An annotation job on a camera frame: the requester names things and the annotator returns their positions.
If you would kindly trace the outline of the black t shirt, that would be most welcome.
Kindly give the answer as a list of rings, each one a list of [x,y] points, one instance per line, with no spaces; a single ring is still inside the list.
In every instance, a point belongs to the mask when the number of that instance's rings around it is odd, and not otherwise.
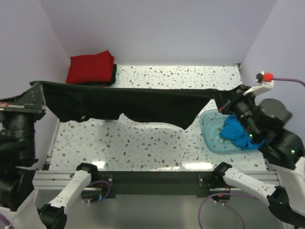
[[[118,120],[124,114],[139,123],[166,123],[187,129],[214,100],[223,105],[233,90],[100,88],[42,81],[46,106],[61,122]]]

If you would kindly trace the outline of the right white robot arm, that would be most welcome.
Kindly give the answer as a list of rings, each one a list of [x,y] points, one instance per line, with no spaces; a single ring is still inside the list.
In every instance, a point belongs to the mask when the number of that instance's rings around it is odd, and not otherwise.
[[[275,169],[280,185],[272,186],[222,162],[212,172],[212,186],[237,187],[268,206],[279,220],[305,226],[305,147],[301,138],[284,128],[292,117],[276,99],[255,104],[256,89],[243,84],[213,94],[218,111],[234,115],[259,151]]]

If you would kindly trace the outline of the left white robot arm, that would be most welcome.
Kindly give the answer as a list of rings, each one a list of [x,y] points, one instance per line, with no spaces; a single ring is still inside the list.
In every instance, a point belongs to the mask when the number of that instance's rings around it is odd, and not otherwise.
[[[59,195],[42,208],[35,205],[31,167],[35,155],[36,121],[46,113],[41,83],[15,97],[1,99],[0,122],[0,220],[7,229],[63,229],[69,207],[86,187],[98,184],[95,165],[81,163]]]

